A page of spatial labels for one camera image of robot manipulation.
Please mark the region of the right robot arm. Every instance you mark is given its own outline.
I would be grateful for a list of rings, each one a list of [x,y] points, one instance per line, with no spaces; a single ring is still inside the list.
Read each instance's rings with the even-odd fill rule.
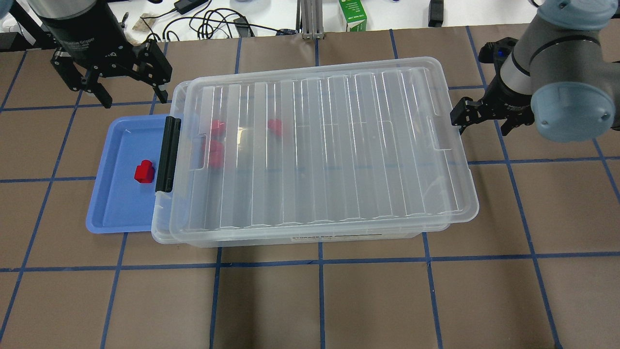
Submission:
[[[488,42],[480,63],[495,77],[478,101],[463,97],[451,124],[463,132],[503,120],[503,136],[535,125],[554,142],[582,142],[619,130],[619,63],[603,59],[599,33],[616,0],[546,0],[521,38]]]

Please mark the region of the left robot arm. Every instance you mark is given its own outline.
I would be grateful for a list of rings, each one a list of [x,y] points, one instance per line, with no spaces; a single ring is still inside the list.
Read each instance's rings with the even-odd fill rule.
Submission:
[[[30,0],[46,27],[42,38],[56,48],[50,62],[72,91],[93,95],[104,108],[113,99],[100,78],[130,77],[168,101],[172,66],[152,38],[134,46],[105,0]]]

